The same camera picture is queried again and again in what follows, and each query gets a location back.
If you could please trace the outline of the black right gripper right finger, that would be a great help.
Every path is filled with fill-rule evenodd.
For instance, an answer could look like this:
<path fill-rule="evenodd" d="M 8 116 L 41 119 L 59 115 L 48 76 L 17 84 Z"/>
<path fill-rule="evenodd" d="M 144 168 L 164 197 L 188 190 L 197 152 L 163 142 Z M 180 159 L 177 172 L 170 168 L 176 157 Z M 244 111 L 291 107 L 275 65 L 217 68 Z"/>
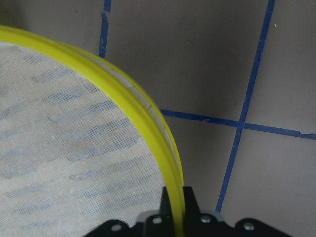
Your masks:
<path fill-rule="evenodd" d="M 185 214 L 187 220 L 197 220 L 200 216 L 200 209 L 192 187 L 184 186 Z"/>

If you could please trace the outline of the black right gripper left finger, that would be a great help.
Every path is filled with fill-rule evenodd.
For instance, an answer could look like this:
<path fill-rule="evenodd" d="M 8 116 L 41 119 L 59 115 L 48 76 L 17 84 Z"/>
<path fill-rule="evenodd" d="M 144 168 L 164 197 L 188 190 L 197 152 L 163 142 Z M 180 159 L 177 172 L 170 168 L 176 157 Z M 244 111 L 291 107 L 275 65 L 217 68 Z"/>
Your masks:
<path fill-rule="evenodd" d="M 160 199 L 160 206 L 159 206 L 159 213 L 160 215 L 165 215 L 168 217 L 172 217 L 172 210 L 171 204 L 167 192 L 167 188 L 163 187 Z"/>

